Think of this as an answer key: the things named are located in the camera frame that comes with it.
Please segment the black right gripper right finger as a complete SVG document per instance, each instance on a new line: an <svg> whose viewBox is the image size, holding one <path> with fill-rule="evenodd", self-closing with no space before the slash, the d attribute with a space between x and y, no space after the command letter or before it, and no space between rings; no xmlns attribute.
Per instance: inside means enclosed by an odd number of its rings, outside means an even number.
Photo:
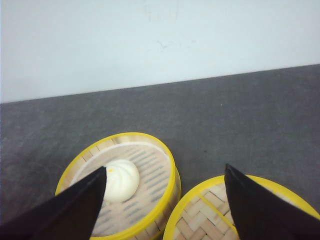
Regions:
<svg viewBox="0 0 320 240"><path fill-rule="evenodd" d="M224 183L242 240L318 240L320 221L226 164Z"/></svg>

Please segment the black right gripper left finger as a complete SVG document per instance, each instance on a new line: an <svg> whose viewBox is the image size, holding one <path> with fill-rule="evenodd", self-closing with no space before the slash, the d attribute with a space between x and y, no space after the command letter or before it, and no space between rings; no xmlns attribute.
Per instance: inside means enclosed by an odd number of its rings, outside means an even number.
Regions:
<svg viewBox="0 0 320 240"><path fill-rule="evenodd" d="M107 173L100 167L50 200L1 225L2 240L88 240L100 213Z"/></svg>

